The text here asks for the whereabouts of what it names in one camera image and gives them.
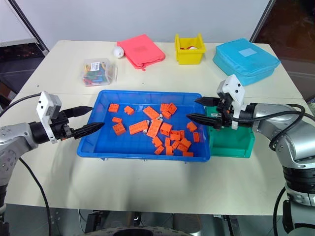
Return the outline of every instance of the white wall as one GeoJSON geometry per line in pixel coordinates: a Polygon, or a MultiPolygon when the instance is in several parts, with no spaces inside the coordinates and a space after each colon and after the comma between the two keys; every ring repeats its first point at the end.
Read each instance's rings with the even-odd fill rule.
{"type": "Polygon", "coordinates": [[[268,0],[16,0],[51,49],[58,40],[119,41],[176,33],[205,42],[249,39],[268,0]]]}
{"type": "Polygon", "coordinates": [[[0,47],[28,42],[34,38],[7,2],[0,0],[0,47]]]}

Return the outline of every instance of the blue plastic tray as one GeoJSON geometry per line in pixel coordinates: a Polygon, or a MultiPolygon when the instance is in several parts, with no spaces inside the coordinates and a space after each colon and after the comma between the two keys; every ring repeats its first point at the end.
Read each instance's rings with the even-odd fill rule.
{"type": "MultiPolygon", "coordinates": [[[[133,159],[156,159],[156,160],[178,160],[186,162],[205,162],[210,159],[209,140],[207,128],[196,124],[200,133],[200,142],[194,143],[192,133],[186,129],[190,120],[186,117],[189,113],[204,114],[203,106],[195,103],[194,100],[201,97],[198,93],[183,92],[147,92],[147,91],[122,91],[103,90],[98,94],[94,109],[88,123],[104,122],[104,126],[97,132],[83,137],[77,149],[77,154],[82,157],[106,158],[133,158],[133,159]],[[185,130],[185,137],[192,142],[189,151],[194,157],[184,157],[179,150],[174,151],[174,156],[166,156],[165,150],[161,155],[155,155],[156,148],[152,144],[152,138],[139,132],[130,135],[129,126],[150,118],[142,111],[151,106],[157,112],[160,111],[161,103],[173,102],[177,106],[176,113],[171,119],[163,120],[173,125],[174,130],[185,130]],[[111,103],[119,104],[117,113],[108,112],[111,103]],[[124,112],[125,106],[135,110],[131,116],[124,112]],[[117,136],[113,130],[113,117],[123,119],[126,132],[117,136]]],[[[158,137],[165,142],[165,135],[158,133],[158,137]]]]}

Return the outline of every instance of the robotic arm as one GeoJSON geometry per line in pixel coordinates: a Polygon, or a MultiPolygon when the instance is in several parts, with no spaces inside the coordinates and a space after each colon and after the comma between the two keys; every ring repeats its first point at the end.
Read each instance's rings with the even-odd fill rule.
{"type": "Polygon", "coordinates": [[[81,138],[98,131],[104,123],[91,123],[82,128],[68,126],[71,117],[78,117],[91,111],[91,107],[79,106],[60,112],[61,101],[58,96],[43,91],[40,95],[37,113],[41,122],[20,123],[0,128],[0,232],[8,231],[3,222],[5,212],[4,198],[6,187],[18,159],[48,141],[56,143],[74,137],[81,138]]]}
{"type": "Polygon", "coordinates": [[[284,229],[287,233],[300,227],[315,229],[315,127],[304,121],[292,126],[301,112],[289,105],[245,105],[245,91],[235,75],[220,83],[217,94],[220,98],[202,97],[196,102],[204,106],[217,106],[219,114],[213,117],[189,114],[188,118],[216,129],[223,126],[237,129],[239,125],[252,127],[254,132],[269,140],[276,139],[271,143],[271,148],[283,167],[289,198],[283,202],[284,229]],[[285,115],[259,119],[279,112],[285,115]],[[288,131],[280,134],[289,126],[288,131]]]}

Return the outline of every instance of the black cable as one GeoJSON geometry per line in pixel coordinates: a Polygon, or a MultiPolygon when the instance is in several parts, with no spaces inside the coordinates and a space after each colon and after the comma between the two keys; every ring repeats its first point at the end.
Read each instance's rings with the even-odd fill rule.
{"type": "Polygon", "coordinates": [[[287,131],[289,131],[290,129],[292,129],[294,126],[296,126],[296,124],[298,122],[300,122],[303,118],[303,116],[305,115],[305,108],[301,105],[298,105],[298,104],[288,104],[289,106],[291,107],[298,107],[301,109],[301,112],[298,116],[298,118],[293,122],[291,123],[287,128],[285,128],[284,130],[282,130],[281,132],[279,132],[275,137],[272,138],[272,140],[270,141],[269,143],[269,148],[272,150],[272,151],[276,151],[276,148],[274,147],[275,143],[277,142],[277,140],[282,136],[284,135],[287,131]]]}
{"type": "Polygon", "coordinates": [[[19,160],[22,162],[22,164],[26,167],[26,169],[29,171],[29,173],[31,174],[31,176],[33,177],[33,179],[35,180],[35,182],[37,183],[41,195],[43,195],[43,199],[45,202],[45,206],[46,206],[46,212],[47,212],[47,219],[48,219],[48,235],[51,236],[52,235],[52,230],[51,230],[51,218],[50,218],[50,209],[49,209],[49,205],[48,205],[48,201],[44,192],[43,187],[41,186],[40,182],[38,181],[38,179],[36,178],[36,176],[34,175],[33,171],[31,170],[31,168],[28,166],[28,164],[26,164],[26,162],[20,157],[19,160]]]}
{"type": "Polygon", "coordinates": [[[283,112],[277,112],[274,114],[270,114],[267,116],[263,116],[263,117],[255,117],[255,118],[251,118],[251,119],[239,119],[239,118],[234,118],[230,113],[227,112],[227,108],[223,109],[223,114],[228,117],[230,120],[235,121],[235,122],[239,122],[239,123],[252,123],[255,121],[261,121],[261,120],[265,120],[265,119],[270,119],[270,118],[274,118],[274,117],[280,117],[280,116],[284,116],[284,115],[298,115],[301,112],[300,111],[283,111],[283,112]]]}
{"type": "Polygon", "coordinates": [[[278,211],[278,206],[281,200],[282,195],[285,192],[285,187],[283,187],[283,189],[281,189],[277,199],[276,199],[276,203],[275,203],[275,207],[274,207],[274,213],[272,216],[272,224],[273,224],[273,230],[274,230],[274,236],[278,236],[278,230],[277,230],[277,211],[278,211]]]}
{"type": "Polygon", "coordinates": [[[18,104],[19,102],[22,102],[26,99],[29,99],[29,98],[32,98],[32,97],[39,97],[40,96],[40,93],[37,93],[37,94],[33,94],[33,95],[29,95],[29,96],[26,96],[26,97],[22,97],[21,99],[19,100],[16,100],[15,102],[12,102],[9,106],[7,106],[6,108],[4,108],[4,110],[0,113],[0,117],[2,117],[2,115],[7,111],[9,110],[11,107],[13,107],[14,105],[18,104]]]}
{"type": "Polygon", "coordinates": [[[227,221],[227,225],[228,225],[228,230],[230,231],[230,236],[234,236],[230,216],[226,215],[225,217],[226,217],[226,221],[227,221]]]}

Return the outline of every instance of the white ball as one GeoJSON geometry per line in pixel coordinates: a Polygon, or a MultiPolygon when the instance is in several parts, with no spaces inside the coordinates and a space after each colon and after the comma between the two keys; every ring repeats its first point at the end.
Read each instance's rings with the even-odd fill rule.
{"type": "Polygon", "coordinates": [[[116,58],[122,58],[125,54],[124,50],[122,47],[115,47],[114,50],[113,50],[113,54],[116,58]]]}

